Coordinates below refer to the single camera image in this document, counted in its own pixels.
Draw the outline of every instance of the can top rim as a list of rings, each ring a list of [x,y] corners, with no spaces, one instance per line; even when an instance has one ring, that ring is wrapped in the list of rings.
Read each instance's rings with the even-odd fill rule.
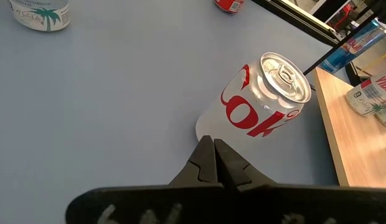
[[[283,98],[296,103],[306,103],[311,99],[308,80],[301,70],[284,56],[273,52],[265,53],[259,66],[266,82]]]

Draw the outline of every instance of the wooden edge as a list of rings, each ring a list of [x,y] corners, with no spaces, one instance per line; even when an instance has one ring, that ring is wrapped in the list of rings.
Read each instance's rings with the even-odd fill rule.
[[[322,89],[322,85],[320,84],[319,73],[321,72],[325,72],[325,71],[320,68],[315,68],[313,71],[314,73],[313,75],[314,75],[314,81],[315,81],[315,88],[317,90],[316,94],[318,96],[318,102],[319,102],[319,106],[321,109],[321,114],[324,122],[324,127],[326,128],[327,138],[330,144],[331,155],[334,161],[334,166],[336,167],[338,182],[340,186],[349,186],[344,164],[342,163],[341,154],[339,152],[337,139],[336,139],[336,136],[334,135],[331,119],[329,116],[329,112],[327,110],[326,100],[324,99],[324,95],[323,95],[324,90]]]

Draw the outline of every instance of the blue table surface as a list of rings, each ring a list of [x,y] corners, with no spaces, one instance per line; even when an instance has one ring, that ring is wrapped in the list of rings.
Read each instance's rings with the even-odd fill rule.
[[[56,33],[18,24],[8,7],[0,1],[0,224],[64,223],[87,190],[167,184],[243,64],[276,52],[305,70],[330,49],[251,1],[234,16],[212,0],[72,1]],[[289,125],[238,150],[277,182],[337,184],[315,92]]]

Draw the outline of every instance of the blue can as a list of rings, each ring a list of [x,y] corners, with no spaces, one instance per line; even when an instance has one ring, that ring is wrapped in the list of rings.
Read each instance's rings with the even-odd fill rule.
[[[374,19],[319,66],[329,73],[336,73],[385,36],[386,25]]]

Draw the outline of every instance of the wooden table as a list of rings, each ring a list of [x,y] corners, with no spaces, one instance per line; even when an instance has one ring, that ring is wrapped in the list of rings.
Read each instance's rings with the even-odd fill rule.
[[[315,87],[341,186],[386,188],[386,128],[345,100],[351,85],[315,69]]]

